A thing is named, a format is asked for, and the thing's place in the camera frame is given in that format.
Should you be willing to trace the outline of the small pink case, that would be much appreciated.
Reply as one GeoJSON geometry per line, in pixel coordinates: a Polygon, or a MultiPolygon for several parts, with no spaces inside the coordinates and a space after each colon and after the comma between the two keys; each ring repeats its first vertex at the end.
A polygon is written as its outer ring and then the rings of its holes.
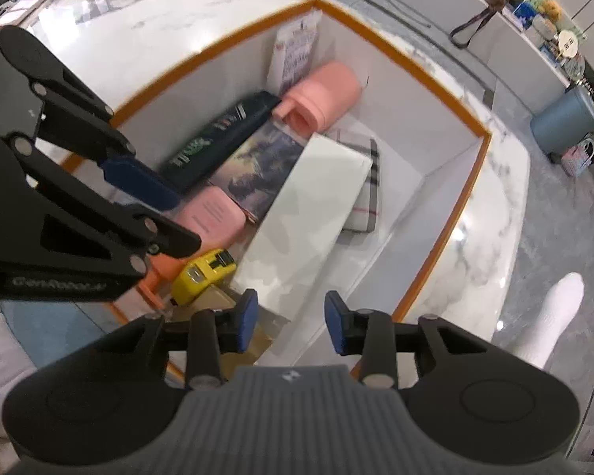
{"type": "Polygon", "coordinates": [[[200,255],[227,249],[240,235],[247,216],[222,189],[206,186],[178,212],[175,221],[199,236],[195,254],[200,255]]]}

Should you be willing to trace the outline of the pink silicone bottle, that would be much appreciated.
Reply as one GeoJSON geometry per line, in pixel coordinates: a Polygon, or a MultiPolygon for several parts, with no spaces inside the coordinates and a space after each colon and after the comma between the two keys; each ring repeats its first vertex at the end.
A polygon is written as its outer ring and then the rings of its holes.
{"type": "Polygon", "coordinates": [[[355,73],[343,63],[332,61],[289,88],[272,116],[308,139],[328,130],[361,94],[362,85],[355,73]]]}

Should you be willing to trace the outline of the pink tray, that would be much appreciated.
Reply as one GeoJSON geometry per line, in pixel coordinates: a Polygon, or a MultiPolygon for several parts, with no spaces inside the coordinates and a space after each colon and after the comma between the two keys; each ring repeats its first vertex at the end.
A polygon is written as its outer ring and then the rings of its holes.
{"type": "Polygon", "coordinates": [[[27,16],[45,3],[47,0],[15,0],[0,6],[0,26],[15,25],[24,21],[27,16]]]}

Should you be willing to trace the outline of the white lotion tube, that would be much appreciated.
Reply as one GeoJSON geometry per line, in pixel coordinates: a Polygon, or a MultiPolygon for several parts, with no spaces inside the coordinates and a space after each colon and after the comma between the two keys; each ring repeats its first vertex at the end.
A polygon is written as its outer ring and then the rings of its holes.
{"type": "Polygon", "coordinates": [[[305,76],[321,18],[322,12],[314,10],[283,25],[276,32],[266,80],[269,92],[280,97],[305,76]]]}

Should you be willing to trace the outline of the yellow tape measure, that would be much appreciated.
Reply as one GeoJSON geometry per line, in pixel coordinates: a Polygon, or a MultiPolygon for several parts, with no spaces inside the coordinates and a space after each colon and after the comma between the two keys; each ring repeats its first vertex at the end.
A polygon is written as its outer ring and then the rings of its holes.
{"type": "Polygon", "coordinates": [[[236,268],[236,261],[227,250],[210,250],[184,266],[171,283],[171,298],[177,306],[187,306],[210,285],[220,283],[236,268]]]}

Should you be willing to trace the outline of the brown cardboard box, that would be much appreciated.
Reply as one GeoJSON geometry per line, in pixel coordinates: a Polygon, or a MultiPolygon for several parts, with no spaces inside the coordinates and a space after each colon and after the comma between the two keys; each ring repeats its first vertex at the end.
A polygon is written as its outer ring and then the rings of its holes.
{"type": "Polygon", "coordinates": [[[253,366],[272,343],[258,324],[261,310],[255,289],[228,302],[213,289],[190,309],[177,309],[167,324],[172,352],[184,352],[184,384],[189,389],[217,388],[240,368],[253,366]]]}

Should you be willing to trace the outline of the white box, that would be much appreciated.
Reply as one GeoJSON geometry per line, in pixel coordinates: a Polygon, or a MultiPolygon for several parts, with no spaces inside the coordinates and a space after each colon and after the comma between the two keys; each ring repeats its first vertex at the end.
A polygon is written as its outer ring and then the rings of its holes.
{"type": "Polygon", "coordinates": [[[230,287],[294,321],[371,171],[366,154],[322,135],[307,143],[236,270],[230,287]]]}

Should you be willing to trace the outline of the dark illustrated card box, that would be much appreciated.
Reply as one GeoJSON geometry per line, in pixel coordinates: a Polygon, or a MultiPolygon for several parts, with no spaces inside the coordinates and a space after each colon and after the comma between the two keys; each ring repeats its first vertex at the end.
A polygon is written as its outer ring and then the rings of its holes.
{"type": "Polygon", "coordinates": [[[252,223],[264,219],[307,141],[284,124],[267,121],[210,177],[252,223]]]}

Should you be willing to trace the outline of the dark blue shampoo bottle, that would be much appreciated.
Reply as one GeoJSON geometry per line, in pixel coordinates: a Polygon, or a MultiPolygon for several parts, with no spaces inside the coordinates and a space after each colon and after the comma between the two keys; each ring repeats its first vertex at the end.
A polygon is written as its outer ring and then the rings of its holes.
{"type": "Polygon", "coordinates": [[[280,102],[266,90],[247,95],[190,137],[158,173],[179,193],[187,193],[262,127],[280,102]]]}

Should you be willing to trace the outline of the orange storage box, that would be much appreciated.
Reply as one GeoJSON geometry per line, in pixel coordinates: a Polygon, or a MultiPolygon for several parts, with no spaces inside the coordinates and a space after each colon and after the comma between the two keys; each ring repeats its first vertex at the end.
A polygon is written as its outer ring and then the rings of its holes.
{"type": "Polygon", "coordinates": [[[484,163],[491,134],[436,69],[415,60],[331,3],[307,0],[248,24],[158,76],[114,114],[113,125],[143,163],[160,165],[210,119],[259,89],[276,32],[322,14],[310,65],[339,62],[359,81],[358,101],[335,128],[379,148],[380,214],[371,233],[343,230],[371,160],[316,133],[305,139],[271,119],[264,138],[225,169],[257,203],[278,187],[266,213],[232,248],[235,292],[255,289],[271,338],[264,367],[341,363],[326,329],[324,298],[401,321],[436,266],[484,163]]]}

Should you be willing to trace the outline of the white sock foot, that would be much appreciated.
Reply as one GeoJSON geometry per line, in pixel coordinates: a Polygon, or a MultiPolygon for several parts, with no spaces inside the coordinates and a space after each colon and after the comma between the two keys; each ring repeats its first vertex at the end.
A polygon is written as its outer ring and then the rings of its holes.
{"type": "Polygon", "coordinates": [[[516,339],[512,354],[544,369],[564,330],[575,318],[585,294],[585,283],[578,272],[569,272],[547,292],[540,313],[516,339]]]}

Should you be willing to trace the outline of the small pastel gift bag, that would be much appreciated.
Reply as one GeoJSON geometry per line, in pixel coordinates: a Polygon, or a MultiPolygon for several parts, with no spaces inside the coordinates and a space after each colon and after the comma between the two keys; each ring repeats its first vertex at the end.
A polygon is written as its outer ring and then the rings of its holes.
{"type": "Polygon", "coordinates": [[[577,178],[590,166],[594,157],[594,141],[583,139],[561,157],[561,166],[567,175],[577,178]]]}

